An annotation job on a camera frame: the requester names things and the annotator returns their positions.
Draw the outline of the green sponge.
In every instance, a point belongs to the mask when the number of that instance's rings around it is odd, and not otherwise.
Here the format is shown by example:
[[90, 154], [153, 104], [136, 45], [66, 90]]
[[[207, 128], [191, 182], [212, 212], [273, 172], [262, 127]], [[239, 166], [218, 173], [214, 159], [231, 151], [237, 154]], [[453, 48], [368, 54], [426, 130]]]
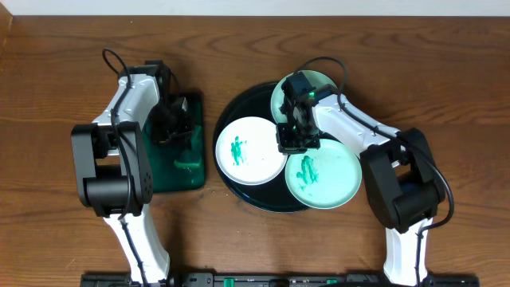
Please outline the green sponge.
[[194, 128], [190, 136], [190, 145], [174, 161], [178, 169], [198, 170], [203, 167], [203, 131], [202, 126]]

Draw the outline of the mint plate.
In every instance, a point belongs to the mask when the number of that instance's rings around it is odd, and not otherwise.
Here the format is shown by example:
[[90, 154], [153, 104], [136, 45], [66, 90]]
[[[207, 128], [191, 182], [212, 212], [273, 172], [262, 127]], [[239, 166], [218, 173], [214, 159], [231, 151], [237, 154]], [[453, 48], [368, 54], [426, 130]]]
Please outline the mint plate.
[[[313, 70], [302, 70], [302, 73], [306, 76], [308, 81], [313, 87], [320, 88], [324, 85], [330, 84], [336, 87], [336, 84], [330, 79], [328, 76]], [[287, 117], [280, 110], [280, 107], [284, 103], [284, 92], [282, 90], [282, 84], [285, 80], [290, 77], [290, 74], [286, 77], [282, 78], [276, 85], [273, 90], [271, 99], [270, 99], [270, 109], [273, 116], [274, 121], [277, 124], [286, 123]]]
[[358, 157], [335, 140], [288, 157], [284, 178], [290, 193], [305, 206], [333, 209], [350, 201], [362, 182]]

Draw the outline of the white plate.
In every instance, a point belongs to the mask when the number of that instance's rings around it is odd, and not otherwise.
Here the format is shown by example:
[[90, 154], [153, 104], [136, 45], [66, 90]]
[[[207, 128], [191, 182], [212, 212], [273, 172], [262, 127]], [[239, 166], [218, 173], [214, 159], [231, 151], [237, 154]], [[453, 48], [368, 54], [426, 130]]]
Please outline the white plate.
[[288, 158], [278, 150], [277, 126], [255, 116], [227, 124], [217, 139], [214, 155], [228, 179], [247, 186], [261, 185], [276, 178]]

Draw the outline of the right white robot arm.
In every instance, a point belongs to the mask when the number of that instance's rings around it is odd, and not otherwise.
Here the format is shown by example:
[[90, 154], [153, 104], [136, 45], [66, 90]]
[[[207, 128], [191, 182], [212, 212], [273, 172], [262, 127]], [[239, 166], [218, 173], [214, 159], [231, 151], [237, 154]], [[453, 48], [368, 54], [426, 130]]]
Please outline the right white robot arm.
[[346, 149], [361, 169], [375, 217], [386, 227], [386, 278], [395, 285], [423, 285], [426, 236], [454, 212], [453, 193], [424, 134], [379, 123], [332, 85], [285, 84], [281, 90], [286, 120], [277, 124], [279, 150], [302, 155], [303, 175], [311, 182], [321, 169], [311, 155], [326, 151], [323, 134]]

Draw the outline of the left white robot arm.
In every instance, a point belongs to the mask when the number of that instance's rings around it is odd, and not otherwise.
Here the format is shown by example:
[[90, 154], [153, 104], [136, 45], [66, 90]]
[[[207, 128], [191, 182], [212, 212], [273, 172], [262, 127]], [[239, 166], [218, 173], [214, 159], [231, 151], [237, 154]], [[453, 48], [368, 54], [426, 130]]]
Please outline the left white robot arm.
[[174, 286], [171, 259], [151, 217], [155, 193], [195, 190], [205, 183], [202, 102], [172, 94], [161, 61], [123, 69], [107, 108], [71, 132], [80, 201], [115, 232], [128, 275], [85, 274], [83, 286]]

